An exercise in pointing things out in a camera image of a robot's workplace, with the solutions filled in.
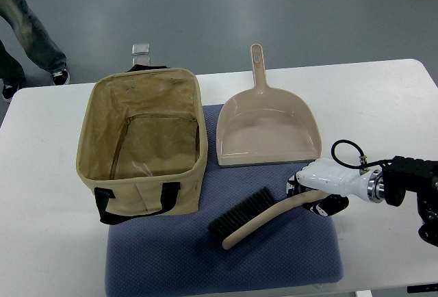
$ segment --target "person's leg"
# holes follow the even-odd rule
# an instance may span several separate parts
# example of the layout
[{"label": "person's leg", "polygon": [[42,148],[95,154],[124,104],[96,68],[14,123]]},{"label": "person's leg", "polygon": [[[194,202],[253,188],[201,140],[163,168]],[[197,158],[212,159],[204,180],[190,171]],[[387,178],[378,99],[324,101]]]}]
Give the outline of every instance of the person's leg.
[{"label": "person's leg", "polygon": [[23,67],[5,50],[0,40],[0,79],[5,86],[15,86],[25,79]]},{"label": "person's leg", "polygon": [[49,37],[25,0],[1,0],[0,15],[11,25],[33,63],[50,73],[66,68],[66,56]]}]

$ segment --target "white table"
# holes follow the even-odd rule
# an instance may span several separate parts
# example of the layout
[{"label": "white table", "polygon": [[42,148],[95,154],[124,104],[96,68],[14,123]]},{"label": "white table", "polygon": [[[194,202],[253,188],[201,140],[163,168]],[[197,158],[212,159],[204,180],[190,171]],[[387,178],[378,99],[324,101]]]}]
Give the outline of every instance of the white table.
[{"label": "white table", "polygon": [[[251,72],[199,75],[203,103],[253,86]],[[438,159],[438,88],[415,60],[267,71],[312,109],[322,155],[346,138],[370,161],[395,155]],[[75,170],[83,115],[94,84],[20,90],[0,128],[0,296],[104,296],[108,227]],[[355,162],[353,148],[339,148]],[[351,292],[438,282],[438,248],[417,235],[415,195],[399,208],[350,198],[333,217],[343,279],[251,296]]]}]

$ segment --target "metal ring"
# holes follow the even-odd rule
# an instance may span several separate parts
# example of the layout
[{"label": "metal ring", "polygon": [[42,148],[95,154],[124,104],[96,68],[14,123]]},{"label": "metal ring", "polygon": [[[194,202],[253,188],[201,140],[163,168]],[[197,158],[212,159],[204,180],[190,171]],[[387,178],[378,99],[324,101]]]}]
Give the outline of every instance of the metal ring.
[{"label": "metal ring", "polygon": [[381,203],[385,198],[385,190],[382,181],[382,172],[376,169],[368,180],[367,195],[373,203]]}]

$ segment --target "hand brush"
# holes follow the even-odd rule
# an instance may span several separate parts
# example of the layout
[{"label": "hand brush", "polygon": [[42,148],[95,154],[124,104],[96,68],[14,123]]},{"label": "hand brush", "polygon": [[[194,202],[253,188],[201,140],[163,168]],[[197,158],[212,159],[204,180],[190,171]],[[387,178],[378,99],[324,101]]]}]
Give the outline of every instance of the hand brush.
[{"label": "hand brush", "polygon": [[312,190],[277,202],[271,191],[264,187],[216,218],[208,229],[222,239],[222,247],[228,250],[278,215],[328,195],[323,191]]}]

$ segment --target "beige canvas basket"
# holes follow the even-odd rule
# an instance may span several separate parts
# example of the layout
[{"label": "beige canvas basket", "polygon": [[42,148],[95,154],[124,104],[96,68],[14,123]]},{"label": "beige canvas basket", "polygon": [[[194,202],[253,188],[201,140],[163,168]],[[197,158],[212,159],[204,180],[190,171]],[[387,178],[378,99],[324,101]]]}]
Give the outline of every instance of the beige canvas basket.
[{"label": "beige canvas basket", "polygon": [[207,130],[186,69],[112,75],[94,86],[76,167],[105,224],[198,210]]}]

